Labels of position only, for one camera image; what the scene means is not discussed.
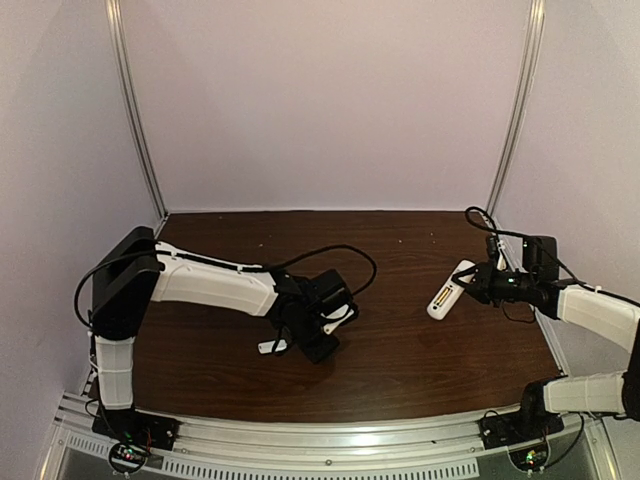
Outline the white remote control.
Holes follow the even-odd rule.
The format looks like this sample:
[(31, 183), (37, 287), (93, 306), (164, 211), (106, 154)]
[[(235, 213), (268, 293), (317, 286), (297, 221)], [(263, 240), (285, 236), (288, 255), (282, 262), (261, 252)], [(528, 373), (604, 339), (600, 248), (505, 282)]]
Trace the white remote control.
[(462, 260), (427, 305), (427, 314), (434, 320), (443, 320), (465, 291), (461, 283), (467, 284), (474, 275), (475, 264)]

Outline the white battery cover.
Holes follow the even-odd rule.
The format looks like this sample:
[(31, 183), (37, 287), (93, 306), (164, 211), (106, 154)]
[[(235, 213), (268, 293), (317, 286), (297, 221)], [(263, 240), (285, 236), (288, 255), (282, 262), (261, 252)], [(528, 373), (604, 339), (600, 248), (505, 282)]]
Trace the white battery cover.
[(289, 344), (284, 339), (271, 340), (271, 341), (260, 342), (258, 344), (258, 352), (261, 355), (280, 354), (285, 352), (288, 349), (288, 347), (289, 347)]

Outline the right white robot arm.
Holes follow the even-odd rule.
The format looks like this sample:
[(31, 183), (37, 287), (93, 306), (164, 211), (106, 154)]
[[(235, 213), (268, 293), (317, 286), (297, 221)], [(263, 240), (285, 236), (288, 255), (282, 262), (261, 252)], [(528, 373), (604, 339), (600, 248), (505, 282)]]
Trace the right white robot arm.
[(495, 235), (487, 237), (486, 262), (461, 261), (428, 307), (442, 319), (467, 294), (481, 304), (526, 303), (544, 316), (586, 329), (630, 354), (625, 370), (529, 383), (519, 409), (519, 428), (540, 428), (560, 413), (601, 413), (639, 419), (639, 304), (574, 279), (559, 278), (557, 242), (526, 237), (523, 268), (504, 264)]

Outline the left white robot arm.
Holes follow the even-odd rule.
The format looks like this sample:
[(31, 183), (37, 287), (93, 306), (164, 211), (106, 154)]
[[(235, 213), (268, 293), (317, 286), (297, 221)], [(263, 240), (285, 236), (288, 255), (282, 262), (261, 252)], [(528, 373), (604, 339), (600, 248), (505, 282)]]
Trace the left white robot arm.
[(266, 318), (275, 339), (262, 355), (298, 347), (317, 364), (338, 347), (336, 330), (357, 318), (354, 295), (334, 269), (314, 278), (285, 268), (240, 264), (201, 256), (159, 242), (147, 227), (134, 228), (89, 275), (100, 405), (114, 430), (136, 424), (133, 350), (150, 303), (179, 302)]

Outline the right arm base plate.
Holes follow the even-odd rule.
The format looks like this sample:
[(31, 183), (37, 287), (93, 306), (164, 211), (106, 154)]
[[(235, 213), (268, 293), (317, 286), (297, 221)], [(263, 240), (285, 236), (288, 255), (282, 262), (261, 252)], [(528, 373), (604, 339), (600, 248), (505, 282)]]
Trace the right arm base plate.
[(550, 434), (564, 429), (558, 414), (544, 414), (531, 419), (526, 418), (521, 410), (510, 413), (488, 410), (477, 421), (477, 425), (486, 450), (544, 440)]

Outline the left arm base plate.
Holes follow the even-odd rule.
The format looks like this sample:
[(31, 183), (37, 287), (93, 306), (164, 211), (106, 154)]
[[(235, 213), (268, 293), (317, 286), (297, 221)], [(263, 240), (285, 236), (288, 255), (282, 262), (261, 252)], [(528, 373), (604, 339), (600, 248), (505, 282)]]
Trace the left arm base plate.
[(171, 451), (180, 422), (136, 410), (103, 410), (93, 420), (92, 431), (122, 443)]

